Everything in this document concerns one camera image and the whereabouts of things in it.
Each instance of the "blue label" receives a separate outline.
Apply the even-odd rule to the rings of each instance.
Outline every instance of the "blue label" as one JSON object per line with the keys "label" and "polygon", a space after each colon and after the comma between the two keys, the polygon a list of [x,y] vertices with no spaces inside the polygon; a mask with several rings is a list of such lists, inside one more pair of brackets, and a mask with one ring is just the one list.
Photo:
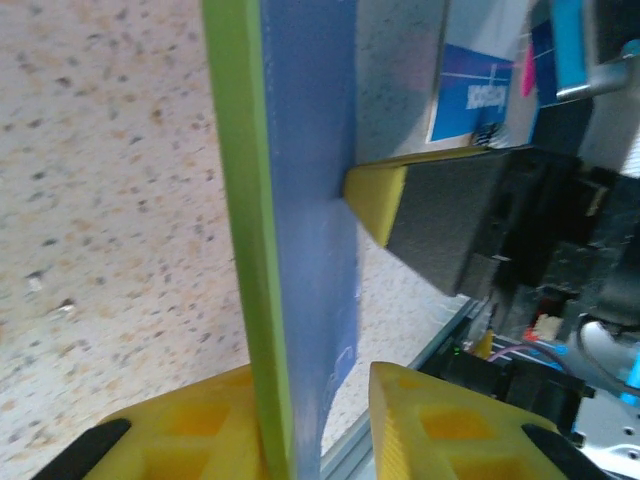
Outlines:
{"label": "blue label", "polygon": [[457,137],[502,123],[509,102],[513,62],[445,45],[438,109],[431,140]]}

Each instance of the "wire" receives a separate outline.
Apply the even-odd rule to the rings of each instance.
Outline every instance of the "wire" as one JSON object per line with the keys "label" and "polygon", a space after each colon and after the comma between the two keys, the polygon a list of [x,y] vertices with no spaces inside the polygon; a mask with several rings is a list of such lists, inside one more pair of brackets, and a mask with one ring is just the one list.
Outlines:
{"label": "wire", "polygon": [[595,320],[585,315],[578,326],[578,331],[576,332],[576,346],[578,347],[578,351],[582,353],[582,356],[589,362],[589,364],[594,367],[597,372],[603,377],[609,385],[614,387],[616,390],[619,390],[624,393],[628,393],[629,395],[633,395],[635,397],[640,397],[640,388],[632,387],[631,385],[627,385],[627,382],[620,380],[615,375],[613,375],[609,370],[604,368],[596,357],[594,357],[591,352],[587,350],[584,344],[584,328],[590,323],[600,323],[599,320]]}
{"label": "wire", "polygon": [[613,473],[613,472],[604,472],[605,475],[607,475],[609,478],[611,478],[612,480],[633,480],[631,477],[627,477],[627,476],[621,476],[622,474],[618,473]]}
{"label": "wire", "polygon": [[558,365],[560,365],[560,368],[564,370],[564,373],[566,373],[567,375],[574,376],[571,369],[567,366],[566,363],[564,363],[564,360],[562,360],[558,355],[551,352],[550,350],[547,350],[546,348],[543,348],[540,345],[536,345],[535,343],[521,343],[518,345],[511,345],[509,347],[504,347],[498,350],[497,352],[495,352],[494,354],[492,354],[489,358],[487,358],[487,362],[493,362],[498,357],[501,357],[502,355],[505,355],[509,352],[519,352],[520,350],[536,350],[537,352],[540,352],[541,354],[548,357],[550,360],[553,360]]}

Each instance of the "granite surface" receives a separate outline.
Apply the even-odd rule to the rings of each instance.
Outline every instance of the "granite surface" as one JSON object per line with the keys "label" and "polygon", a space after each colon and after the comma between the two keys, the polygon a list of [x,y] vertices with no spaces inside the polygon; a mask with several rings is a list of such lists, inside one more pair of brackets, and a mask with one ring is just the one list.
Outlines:
{"label": "granite surface", "polygon": [[[0,0],[0,464],[28,478],[132,403],[248,361],[196,0]],[[368,364],[449,301],[362,236]]]}

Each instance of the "yellow plastic block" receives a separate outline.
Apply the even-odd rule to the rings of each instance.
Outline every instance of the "yellow plastic block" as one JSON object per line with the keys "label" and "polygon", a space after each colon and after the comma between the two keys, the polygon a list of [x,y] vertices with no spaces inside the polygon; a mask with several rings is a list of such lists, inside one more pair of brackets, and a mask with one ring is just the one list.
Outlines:
{"label": "yellow plastic block", "polygon": [[484,151],[486,148],[483,147],[456,148],[359,165],[347,173],[345,200],[374,241],[385,247],[391,235],[410,165],[467,157]]}
{"label": "yellow plastic block", "polygon": [[521,430],[553,423],[391,363],[373,363],[369,412],[378,480],[561,480]]}
{"label": "yellow plastic block", "polygon": [[491,356],[491,348],[493,347],[493,330],[488,329],[475,347],[473,354],[484,360]]}
{"label": "yellow plastic block", "polygon": [[86,480],[266,480],[251,369],[110,415],[131,428]]}

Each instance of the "green board edge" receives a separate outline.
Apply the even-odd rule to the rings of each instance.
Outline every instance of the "green board edge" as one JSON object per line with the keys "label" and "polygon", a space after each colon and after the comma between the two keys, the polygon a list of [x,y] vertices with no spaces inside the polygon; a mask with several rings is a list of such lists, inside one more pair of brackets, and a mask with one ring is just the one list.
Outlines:
{"label": "green board edge", "polygon": [[204,0],[220,152],[262,443],[273,479],[295,478],[271,194],[258,0]]}

